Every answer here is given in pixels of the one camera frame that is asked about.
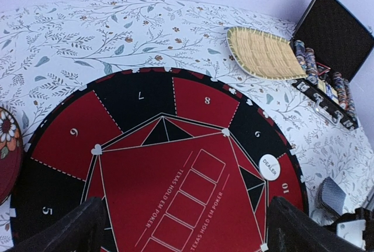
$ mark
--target floral tablecloth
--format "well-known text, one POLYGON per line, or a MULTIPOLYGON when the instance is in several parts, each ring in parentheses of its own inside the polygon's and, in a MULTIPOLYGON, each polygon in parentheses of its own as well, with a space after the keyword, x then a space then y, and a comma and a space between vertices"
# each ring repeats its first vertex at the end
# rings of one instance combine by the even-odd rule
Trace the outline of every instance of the floral tablecloth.
MULTIPOLYGON (((231 26, 289 39, 295 24, 175 0, 57 2, 0 13, 0 105, 15 115, 27 142, 60 101, 106 74, 149 66, 197 71, 246 94, 279 125, 295 148, 314 220, 326 220, 315 197, 327 176, 347 193, 345 212, 360 206, 374 184, 374 155, 362 128, 331 126, 286 81, 246 75, 227 47, 231 26)), ((0 250, 13 245, 9 204, 0 207, 0 250)))

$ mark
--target wicker tray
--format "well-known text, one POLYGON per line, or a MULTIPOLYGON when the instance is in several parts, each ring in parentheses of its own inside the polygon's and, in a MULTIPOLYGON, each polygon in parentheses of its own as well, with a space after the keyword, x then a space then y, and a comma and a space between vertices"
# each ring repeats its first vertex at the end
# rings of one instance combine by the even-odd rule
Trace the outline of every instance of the wicker tray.
POLYGON ((307 77, 290 42, 282 37, 247 27, 232 27, 227 32, 227 42, 240 67, 255 77, 267 80, 307 77))

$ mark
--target black felt section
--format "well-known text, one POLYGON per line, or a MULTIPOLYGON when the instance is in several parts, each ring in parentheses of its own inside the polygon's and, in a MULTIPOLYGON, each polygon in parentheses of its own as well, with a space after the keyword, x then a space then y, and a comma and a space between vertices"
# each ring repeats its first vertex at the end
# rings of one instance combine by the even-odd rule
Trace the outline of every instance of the black felt section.
POLYGON ((11 199, 17 214, 11 218, 15 244, 53 225, 79 206, 83 187, 81 180, 32 159, 24 160, 11 199))
POLYGON ((229 129, 257 166, 264 154, 279 157, 287 151, 275 128, 257 112, 255 106, 240 103, 229 129), (259 137, 255 135, 257 131, 260 132, 259 137))
POLYGON ((261 192, 262 192, 263 188, 264 188, 264 185, 258 186, 256 188, 248 191, 248 195, 250 196, 250 200, 251 200, 253 210, 256 210, 256 208, 257 208, 259 198, 261 197, 261 192))
POLYGON ((255 175, 248 172, 244 168, 239 167, 239 169, 240 169, 241 176, 243 177, 246 189, 251 189, 255 186, 265 183, 263 182, 263 180, 257 178, 255 175))
POLYGON ((123 132, 161 112, 175 115, 169 74, 115 74, 92 88, 123 132))
POLYGON ((165 126, 168 132, 169 141, 192 138, 190 134, 183 131, 178 126, 174 125, 173 123, 169 122, 167 119, 165 119, 165 126))
POLYGON ((116 242, 112 230, 104 230, 104 241, 101 247, 109 252, 117 252, 116 242))
POLYGON ((161 119, 152 132, 148 135, 143 145, 157 144, 168 142, 168 136, 166 134, 166 129, 163 119, 161 119))

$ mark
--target red triangle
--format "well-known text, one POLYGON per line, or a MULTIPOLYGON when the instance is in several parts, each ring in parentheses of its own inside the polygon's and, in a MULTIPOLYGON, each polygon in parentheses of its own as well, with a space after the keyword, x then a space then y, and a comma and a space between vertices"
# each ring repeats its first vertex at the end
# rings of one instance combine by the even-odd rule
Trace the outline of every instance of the red triangle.
POLYGON ((100 170, 100 158, 96 159, 95 166, 93 167, 93 173, 91 176, 91 181, 89 183, 87 198, 92 196, 103 198, 104 197, 104 189, 103 189, 103 182, 101 179, 101 170, 100 170))
POLYGON ((250 160, 247 158, 247 156, 245 156, 245 154, 239 148, 239 146, 237 145, 237 143, 233 139, 231 139, 231 138, 230 138, 230 141, 231 141, 231 143, 233 145, 234 154, 235 154, 235 157, 236 157, 236 159, 238 161, 239 166, 242 167, 242 168, 244 168, 248 172, 252 173, 256 177, 258 177, 258 178, 260 178, 260 179, 263 180, 263 177, 261 176, 261 174, 253 166, 253 164, 250 162, 250 160))
POLYGON ((258 228, 262 236, 262 240, 265 241, 266 235, 266 186, 262 191, 257 210, 255 212, 255 217, 257 220, 258 228))
POLYGON ((119 141, 105 148, 105 150, 115 150, 115 149, 141 146, 141 144, 146 140, 148 135, 151 133, 151 131, 153 130, 153 128, 156 126, 156 124, 159 121, 160 119, 154 120, 148 125, 143 126, 141 129, 136 130, 134 133, 127 135, 126 137, 120 139, 119 141))
POLYGON ((171 123, 175 124, 176 126, 178 126, 183 131, 189 133, 193 137, 220 132, 219 129, 196 125, 194 123, 183 122, 181 120, 176 120, 176 119, 171 119, 171 118, 166 118, 166 119, 170 121, 171 123))

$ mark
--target dashed line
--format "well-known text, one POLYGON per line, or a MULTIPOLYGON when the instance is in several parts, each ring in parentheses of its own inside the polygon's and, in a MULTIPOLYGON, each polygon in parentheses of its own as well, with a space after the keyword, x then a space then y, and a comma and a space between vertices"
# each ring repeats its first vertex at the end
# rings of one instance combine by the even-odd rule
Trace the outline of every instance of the dashed line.
POLYGON ((174 95, 174 108, 175 108, 175 115, 177 115, 177 114, 176 114, 176 100, 175 100, 174 78, 172 79, 172 83, 173 83, 173 95, 174 95))
POLYGON ((93 90, 94 94, 96 95, 96 97, 98 98, 98 100, 100 101, 101 105, 103 105, 105 111, 108 113, 108 115, 110 116, 110 118, 114 121, 114 123, 116 124, 116 126, 118 127, 118 129, 123 133, 121 127, 119 127, 119 125, 116 123, 115 119, 113 118, 113 116, 109 113, 109 111, 106 109, 106 106, 104 106, 103 102, 101 102, 100 98, 98 97, 98 95, 96 94, 96 92, 93 90))
POLYGON ((66 175, 68 175, 68 176, 70 176, 70 177, 73 177, 73 178, 75 178, 75 179, 78 179, 78 180, 81 180, 81 181, 83 181, 83 182, 85 182, 85 180, 83 180, 83 179, 80 179, 80 178, 78 178, 78 177, 76 177, 76 176, 73 176, 73 175, 71 175, 71 174, 69 174, 69 173, 66 173, 65 171, 61 171, 61 170, 59 170, 59 169, 57 169, 57 168, 55 168, 55 167, 52 167, 52 166, 50 166, 50 165, 48 165, 48 164, 45 164, 45 163, 43 163, 43 162, 41 162, 41 161, 39 161, 39 160, 36 160, 35 158, 31 158, 32 160, 34 160, 34 161, 37 161, 38 163, 40 163, 40 164, 43 164, 43 165, 45 165, 45 166, 48 166, 49 168, 52 168, 53 170, 57 170, 58 172, 61 172, 61 173, 63 173, 63 174, 66 174, 66 175))
POLYGON ((234 119, 234 117, 235 117, 236 111, 237 111, 238 108, 239 108, 239 105, 240 105, 240 102, 238 102, 238 105, 236 106, 236 109, 235 109, 235 112, 234 112, 234 114, 233 114, 233 117, 231 118, 231 121, 230 121, 230 123, 228 124, 228 127, 227 127, 227 128, 230 127, 230 125, 231 125, 231 123, 232 123, 232 121, 233 121, 233 119, 234 119))
POLYGON ((276 158, 276 160, 279 160, 281 157, 283 157, 285 154, 287 153, 284 153, 284 154, 281 154, 279 157, 276 158))

